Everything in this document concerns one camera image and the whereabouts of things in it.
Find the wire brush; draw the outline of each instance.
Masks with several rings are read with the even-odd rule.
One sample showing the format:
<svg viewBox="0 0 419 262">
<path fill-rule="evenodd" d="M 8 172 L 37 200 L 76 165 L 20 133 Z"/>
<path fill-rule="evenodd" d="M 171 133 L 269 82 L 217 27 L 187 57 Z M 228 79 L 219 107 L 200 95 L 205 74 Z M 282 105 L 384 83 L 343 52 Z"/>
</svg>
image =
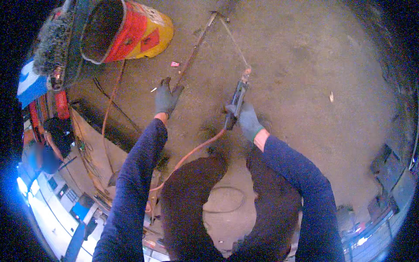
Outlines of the wire brush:
<svg viewBox="0 0 419 262">
<path fill-rule="evenodd" d="M 39 34 L 41 42 L 34 56 L 34 72 L 52 75 L 57 66 L 65 68 L 73 14 L 61 13 L 56 19 L 45 23 Z"/>
</svg>

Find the hand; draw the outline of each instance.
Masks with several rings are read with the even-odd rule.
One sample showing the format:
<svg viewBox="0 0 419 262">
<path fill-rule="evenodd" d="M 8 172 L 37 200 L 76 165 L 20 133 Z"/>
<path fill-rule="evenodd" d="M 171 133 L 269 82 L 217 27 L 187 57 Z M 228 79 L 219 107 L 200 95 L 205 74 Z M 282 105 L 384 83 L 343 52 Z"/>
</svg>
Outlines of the hand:
<svg viewBox="0 0 419 262">
<path fill-rule="evenodd" d="M 253 106 L 250 103 L 243 103 L 238 121 L 244 136 L 252 143 L 256 134 L 264 129 L 264 127 L 259 124 L 255 109 L 253 109 Z"/>
<path fill-rule="evenodd" d="M 173 92 L 170 91 L 170 77 L 162 79 L 159 87 L 157 88 L 157 93 L 155 97 L 155 108 L 156 114 L 158 113 L 167 113 L 168 117 L 172 114 L 173 110 L 176 107 L 179 95 L 183 90 L 183 86 L 175 87 Z"/>
</svg>

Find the sleeve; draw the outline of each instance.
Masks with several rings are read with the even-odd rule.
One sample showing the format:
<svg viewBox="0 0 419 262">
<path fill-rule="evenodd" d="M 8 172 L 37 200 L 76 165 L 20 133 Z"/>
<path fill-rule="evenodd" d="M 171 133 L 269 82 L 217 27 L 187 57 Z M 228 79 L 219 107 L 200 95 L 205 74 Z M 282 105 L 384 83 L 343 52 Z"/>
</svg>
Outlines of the sleeve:
<svg viewBox="0 0 419 262">
<path fill-rule="evenodd" d="M 266 140 L 264 161 L 304 199 L 296 261 L 344 261 L 329 180 L 310 160 L 273 135 Z"/>
<path fill-rule="evenodd" d="M 93 261 L 143 261 L 142 231 L 151 176 L 167 141 L 159 119 L 147 126 L 131 149 L 116 182 L 116 196 Z"/>
</svg>

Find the red and yellow bucket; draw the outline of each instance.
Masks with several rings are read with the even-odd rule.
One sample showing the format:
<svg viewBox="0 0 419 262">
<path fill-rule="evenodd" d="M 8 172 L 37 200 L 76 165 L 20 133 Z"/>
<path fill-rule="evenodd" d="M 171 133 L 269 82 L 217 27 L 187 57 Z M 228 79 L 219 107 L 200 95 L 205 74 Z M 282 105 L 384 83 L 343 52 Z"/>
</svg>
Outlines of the red and yellow bucket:
<svg viewBox="0 0 419 262">
<path fill-rule="evenodd" d="M 95 6 L 81 36 L 81 54 L 94 64 L 153 57 L 173 38 L 170 18 L 131 0 L 104 0 Z"/>
</svg>

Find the dirty floor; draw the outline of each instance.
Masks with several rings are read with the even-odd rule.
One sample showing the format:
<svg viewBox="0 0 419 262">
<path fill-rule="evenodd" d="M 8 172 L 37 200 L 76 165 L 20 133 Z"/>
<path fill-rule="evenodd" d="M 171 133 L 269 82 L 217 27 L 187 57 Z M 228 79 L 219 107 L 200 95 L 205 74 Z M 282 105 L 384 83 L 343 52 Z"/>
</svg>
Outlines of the dirty floor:
<svg viewBox="0 0 419 262">
<path fill-rule="evenodd" d="M 170 63 L 186 61 L 211 16 L 209 11 L 217 6 L 215 1 L 203 0 L 143 3 L 170 16 L 175 34 L 162 54 L 127 61 L 115 102 L 141 128 L 154 116 L 154 93 L 150 91 L 168 75 L 172 84 L 176 82 L 179 68 Z M 395 91 L 382 78 L 370 37 L 349 8 L 323 1 L 243 1 L 229 18 L 229 27 L 253 68 L 245 100 L 272 122 L 272 134 L 319 167 L 331 183 L 336 205 L 353 205 L 357 222 L 367 222 L 368 203 L 379 190 L 369 166 L 398 106 Z M 107 100 L 91 77 L 96 76 L 110 94 L 121 65 L 113 62 L 89 73 L 86 70 L 70 90 L 70 99 L 84 99 L 97 116 L 103 116 Z M 185 90 L 169 120 L 169 170 L 202 142 L 199 130 L 203 125 L 222 128 L 220 108 L 233 94 L 243 69 L 234 45 L 216 21 L 186 72 Z M 116 110 L 111 111 L 108 125 L 132 140 L 138 137 Z M 244 191 L 246 203 L 233 213 L 204 215 L 208 232 L 224 251 L 248 234 L 256 219 L 245 162 L 248 144 L 239 127 L 228 137 L 231 164 L 219 185 Z M 207 209 L 229 210 L 240 203 L 241 195 L 220 193 L 222 190 L 210 197 Z"/>
</svg>

